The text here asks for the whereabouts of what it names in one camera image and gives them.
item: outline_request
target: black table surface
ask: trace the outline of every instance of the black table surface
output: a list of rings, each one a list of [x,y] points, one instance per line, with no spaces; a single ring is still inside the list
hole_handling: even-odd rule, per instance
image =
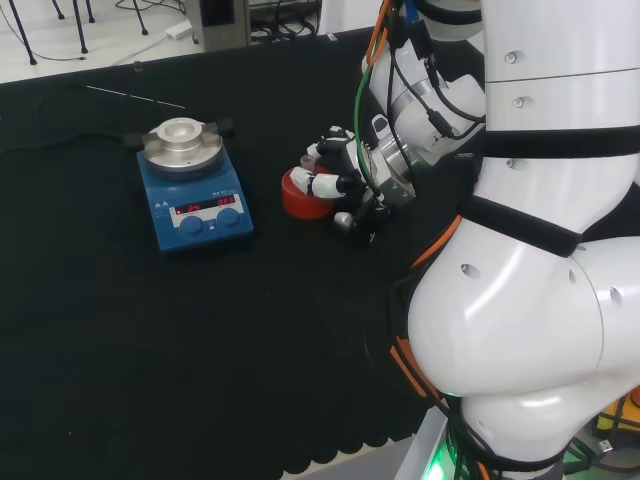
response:
[[[369,34],[0,87],[0,477],[277,479],[417,430],[428,405],[390,363],[383,297],[453,219],[468,165],[438,164],[369,249],[280,200],[306,146],[352,126]],[[482,78],[471,46],[439,48],[445,77]],[[134,157],[77,137],[174,116],[235,121],[251,240],[162,257]],[[592,237],[638,234],[639,204]]]

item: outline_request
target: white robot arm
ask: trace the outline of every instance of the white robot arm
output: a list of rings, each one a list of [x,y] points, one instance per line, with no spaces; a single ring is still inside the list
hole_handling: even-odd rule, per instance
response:
[[[482,16],[492,154],[477,211],[415,291],[409,336],[423,372],[463,398],[464,419],[497,455],[538,462],[640,384],[640,238],[573,248],[640,182],[640,2],[482,0]],[[411,55],[397,53],[419,84]],[[407,94],[394,87],[390,114]],[[475,87],[463,77],[448,94],[481,115]],[[424,95],[458,131],[469,126]],[[417,102],[396,115],[427,161],[447,148]]]

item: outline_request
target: metal rod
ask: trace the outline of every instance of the metal rod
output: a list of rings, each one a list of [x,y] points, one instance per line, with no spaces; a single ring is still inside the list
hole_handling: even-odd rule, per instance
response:
[[[33,57],[33,52],[31,51],[31,47],[29,46],[29,40],[27,40],[27,34],[24,33],[24,28],[22,28],[22,22],[20,21],[20,15],[18,15],[18,10],[16,10],[16,6],[14,5],[13,0],[9,0],[9,5],[11,5],[13,16],[15,17],[16,23],[18,24],[20,35],[22,35],[22,42],[24,43],[24,46],[27,49],[27,53],[29,54],[29,63],[31,65],[37,65],[38,62],[36,62],[36,59]]]
[[[78,10],[78,0],[73,0],[73,11],[76,14],[76,23],[78,24],[78,34],[80,35],[80,46],[82,53],[89,53],[87,45],[84,43],[84,33],[82,31],[82,21],[80,21],[80,11]]]
[[[149,35],[149,32],[146,28],[144,28],[144,22],[142,21],[142,15],[140,15],[140,9],[138,8],[138,2],[133,0],[133,6],[136,7],[136,13],[138,14],[138,20],[140,20],[140,25],[142,26],[142,34]]]
[[[89,12],[89,23],[96,23],[96,19],[93,18],[93,12],[91,11],[91,0],[87,0],[87,11]]]
[[[52,1],[53,1],[53,6],[56,7],[56,12],[58,12],[58,20],[64,20],[64,15],[60,11],[60,7],[58,6],[58,2],[56,2],[56,0],[52,0]]]

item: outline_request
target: white cable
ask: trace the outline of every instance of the white cable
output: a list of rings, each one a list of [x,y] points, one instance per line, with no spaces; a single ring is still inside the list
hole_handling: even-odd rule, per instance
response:
[[[120,59],[120,60],[118,60],[117,62],[113,63],[111,66],[112,66],[112,67],[115,67],[116,65],[120,65],[121,63],[126,63],[126,62],[128,62],[129,60],[133,60],[135,57],[137,57],[137,56],[138,56],[138,55],[140,55],[141,53],[144,53],[144,52],[146,52],[146,51],[148,51],[148,50],[151,50],[152,48],[154,48],[154,47],[156,47],[156,46],[160,45],[162,42],[164,42],[164,41],[166,41],[166,40],[169,40],[169,39],[170,39],[170,37],[169,37],[168,35],[167,35],[167,36],[164,36],[164,37],[162,37],[160,40],[158,40],[158,41],[156,41],[156,42],[152,43],[151,45],[149,45],[148,47],[143,48],[142,50],[140,50],[140,51],[138,51],[138,52],[135,52],[135,53],[132,53],[132,54],[130,54],[130,55],[127,55],[127,56],[126,56],[126,57],[124,57],[124,58],[121,58],[121,59]]]

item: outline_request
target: black strap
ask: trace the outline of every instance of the black strap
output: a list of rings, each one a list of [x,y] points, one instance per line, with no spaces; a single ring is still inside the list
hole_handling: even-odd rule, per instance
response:
[[[492,132],[484,156],[498,158],[599,158],[640,152],[640,126],[589,130]]]
[[[482,21],[482,12],[476,10],[447,10],[429,3],[427,0],[416,0],[416,8],[425,17],[445,25],[473,25]]]
[[[460,215],[559,257],[570,256],[582,241],[579,233],[475,195],[461,204]]]
[[[557,455],[538,462],[521,462],[495,455],[487,452],[478,445],[478,442],[469,433],[467,426],[462,420],[461,399],[447,396],[447,403],[449,404],[450,411],[449,422],[455,434],[455,441],[460,442],[460,447],[464,450],[465,455],[482,463],[489,470],[497,470],[500,472],[537,472],[544,470],[561,461],[566,449],[569,447],[569,445],[567,445],[567,447]]]

